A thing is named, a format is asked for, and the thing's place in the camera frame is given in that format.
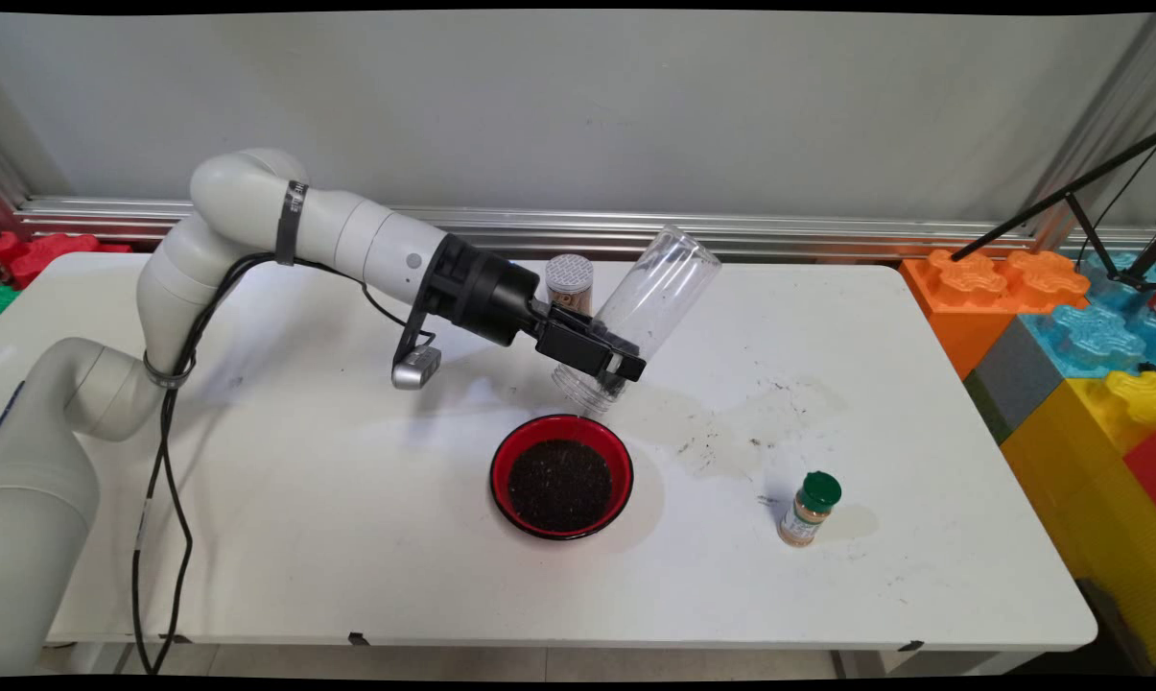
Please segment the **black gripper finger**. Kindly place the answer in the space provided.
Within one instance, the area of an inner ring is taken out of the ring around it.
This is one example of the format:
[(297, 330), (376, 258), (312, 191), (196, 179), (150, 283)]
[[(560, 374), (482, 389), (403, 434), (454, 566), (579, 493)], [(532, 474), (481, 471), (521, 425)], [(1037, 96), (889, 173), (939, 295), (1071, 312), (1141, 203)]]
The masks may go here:
[(623, 340), (591, 330), (590, 324), (547, 321), (538, 333), (538, 352), (586, 376), (617, 376), (639, 381), (647, 361)]
[(581, 334), (583, 337), (608, 346), (608, 348), (635, 348), (633, 341), (613, 333), (602, 321), (564, 305), (551, 306), (551, 321), (561, 324), (569, 330)]

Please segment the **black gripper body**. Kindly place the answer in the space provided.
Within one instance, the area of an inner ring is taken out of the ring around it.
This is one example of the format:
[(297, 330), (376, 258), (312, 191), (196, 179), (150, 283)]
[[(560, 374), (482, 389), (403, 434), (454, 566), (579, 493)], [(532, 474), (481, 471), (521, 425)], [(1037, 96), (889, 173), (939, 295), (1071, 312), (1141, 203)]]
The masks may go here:
[(495, 346), (511, 346), (517, 334), (538, 328), (539, 283), (538, 273), (447, 233), (430, 261), (430, 314)]

